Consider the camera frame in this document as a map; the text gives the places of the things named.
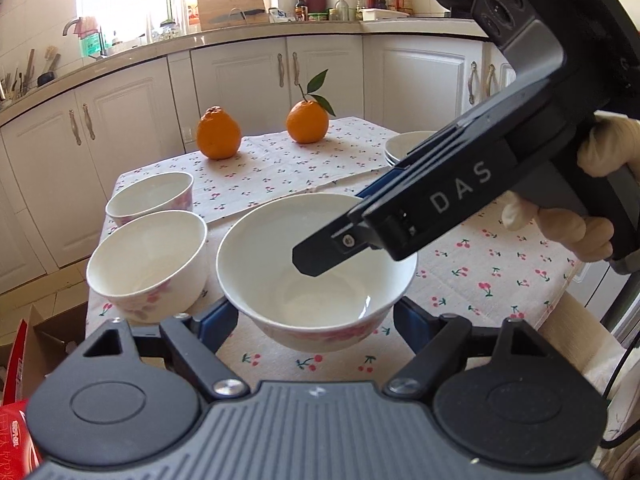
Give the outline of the right hand in white glove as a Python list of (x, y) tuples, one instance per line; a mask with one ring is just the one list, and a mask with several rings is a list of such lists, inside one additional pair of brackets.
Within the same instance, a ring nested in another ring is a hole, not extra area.
[[(591, 177), (605, 177), (626, 166), (639, 175), (639, 122), (602, 116), (577, 154), (577, 165)], [(581, 217), (567, 209), (541, 208), (514, 192), (503, 195), (503, 226), (518, 231), (536, 223), (547, 240), (559, 243), (582, 262), (596, 262), (613, 255), (614, 226), (605, 218)]]

